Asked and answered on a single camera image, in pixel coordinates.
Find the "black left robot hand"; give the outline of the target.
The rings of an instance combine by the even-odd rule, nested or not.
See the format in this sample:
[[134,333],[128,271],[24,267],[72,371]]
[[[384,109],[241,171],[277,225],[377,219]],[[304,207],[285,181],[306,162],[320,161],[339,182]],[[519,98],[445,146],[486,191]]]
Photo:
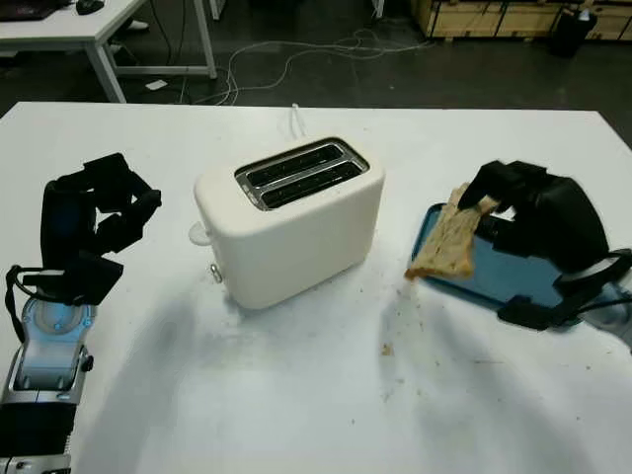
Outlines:
[[60,270],[79,253],[118,253],[140,240],[162,194],[132,171],[120,153],[46,184],[40,249],[43,266]]

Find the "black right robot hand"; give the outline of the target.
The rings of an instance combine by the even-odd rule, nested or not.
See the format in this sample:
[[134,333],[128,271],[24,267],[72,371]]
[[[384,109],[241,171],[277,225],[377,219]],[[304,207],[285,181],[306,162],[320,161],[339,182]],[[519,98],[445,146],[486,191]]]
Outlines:
[[478,235],[499,252],[545,259],[563,274],[583,271],[609,253],[601,220],[572,178],[521,161],[493,161],[480,168],[458,207],[473,207],[483,198],[494,200],[499,212],[514,209],[511,221],[479,222]]

